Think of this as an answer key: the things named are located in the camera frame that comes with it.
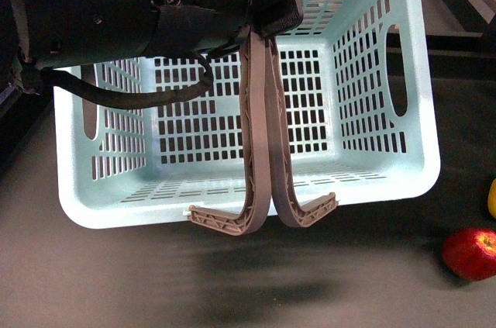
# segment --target lemon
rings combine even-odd
[[[496,218],[496,179],[491,185],[489,190],[489,197],[487,198],[487,206],[489,208],[489,213]]]

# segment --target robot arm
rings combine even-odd
[[[212,85],[202,54],[222,57],[237,51],[250,29],[270,38],[302,19],[301,0],[0,0],[0,82],[32,93],[61,86],[98,104],[125,109],[182,102]],[[198,87],[184,90],[187,95],[137,98],[97,91],[53,71],[158,56],[200,59],[205,76]]]

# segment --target black bracket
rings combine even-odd
[[[298,27],[303,21],[302,0],[251,0],[253,29],[270,39]]]

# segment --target black cable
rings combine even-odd
[[[89,102],[111,109],[149,109],[179,102],[187,102],[204,95],[214,83],[214,74],[210,63],[201,54],[193,53],[188,59],[197,60],[205,69],[200,81],[194,85],[178,90],[156,93],[122,93],[97,88],[66,71],[41,71],[41,79],[47,86],[57,86]]]

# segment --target dark floor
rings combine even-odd
[[[438,255],[457,228],[496,228],[496,82],[434,90],[443,168],[429,194],[342,207],[309,230],[271,217],[244,238],[73,224],[48,112],[0,175],[0,326],[494,327],[496,278],[463,282]]]

